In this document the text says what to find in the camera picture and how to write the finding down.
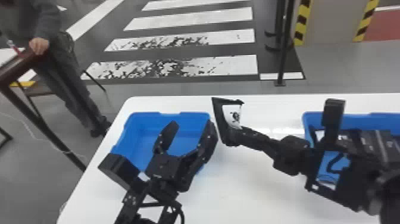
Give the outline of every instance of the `yellow and black striped post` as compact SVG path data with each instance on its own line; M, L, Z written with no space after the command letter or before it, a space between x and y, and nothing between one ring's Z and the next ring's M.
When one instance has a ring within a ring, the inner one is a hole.
M370 0L365 7L364 17L362 18L360 25L357 28L357 32L355 37L353 38L354 42L361 42L364 39L365 33L367 32L368 26L371 23L372 16L374 15L375 8L378 6L379 0Z
M301 0L299 6L299 13L297 16L296 29L295 29L295 45L300 46L304 44L305 33L307 32L307 21L311 14L311 7L313 0Z

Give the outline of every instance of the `blue plastic bin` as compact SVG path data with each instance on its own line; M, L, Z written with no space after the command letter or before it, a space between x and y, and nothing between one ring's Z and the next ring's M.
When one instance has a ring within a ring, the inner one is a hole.
M303 125L305 138L314 146L311 138L310 126L315 130L323 130L321 125L322 112L306 112L303 114ZM395 113L371 113L371 114L345 114L343 116L342 130L361 129L361 130L390 130L392 135L400 135L400 114ZM318 180L336 183L339 175L327 173L326 167L329 161L337 156L338 152L325 152L325 156L318 172ZM342 158L333 167L333 170L341 170L349 166L349 160Z
M139 170L146 170L152 156L153 146L160 132L173 120L179 130L168 150L170 155L184 155L197 147L208 113L133 113L128 118L117 144L111 153L127 158Z

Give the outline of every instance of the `crosswalk stripe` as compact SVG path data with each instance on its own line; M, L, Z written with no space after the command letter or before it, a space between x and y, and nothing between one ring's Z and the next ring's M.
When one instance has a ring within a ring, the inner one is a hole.
M256 55L101 62L93 63L87 71L96 79L258 74Z
M227 2L240 2L248 0L164 0L164 1L151 1L143 8L143 11L152 10L165 10L168 8L183 8L197 5L211 5Z
M276 80L278 78L278 73L261 73L261 80ZM285 72L283 74L283 79L304 79L303 73L301 72Z
M105 51L132 51L137 49L162 49L181 46L226 45L254 42L254 29L225 30L204 33L114 39L110 45L106 47Z
M163 27L193 26L210 23L226 23L231 21L252 20L251 7L229 10L203 11L199 13L184 13L173 15L159 15L153 17L134 18L124 29L143 30Z

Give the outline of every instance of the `gray floor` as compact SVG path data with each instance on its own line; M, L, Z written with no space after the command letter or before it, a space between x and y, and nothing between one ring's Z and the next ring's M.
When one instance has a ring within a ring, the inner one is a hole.
M106 86L111 103L96 86L89 89L110 120L135 96L398 92L399 52L400 41L298 48L307 80L288 81L281 88L270 81L112 85ZM90 138L55 96L35 102L49 126L88 163L101 138ZM1 223L55 223L81 173L3 96L0 126L15 137L0 150Z

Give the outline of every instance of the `white table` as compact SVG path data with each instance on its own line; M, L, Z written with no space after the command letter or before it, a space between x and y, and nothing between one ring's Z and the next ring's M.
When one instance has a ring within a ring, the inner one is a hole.
M242 125L274 138L302 136L301 116L321 111L327 98L346 100L346 113L399 112L400 94L245 95ZM69 198L58 224L113 224L126 191L98 170L123 130L128 116L140 111L205 111L214 117L211 97L134 97L123 105L86 172ZM178 201L188 224L377 224L377 217L354 213L304 189L305 177L290 177L272 168L265 154L218 143L210 162ZM140 210L158 220L161 209Z

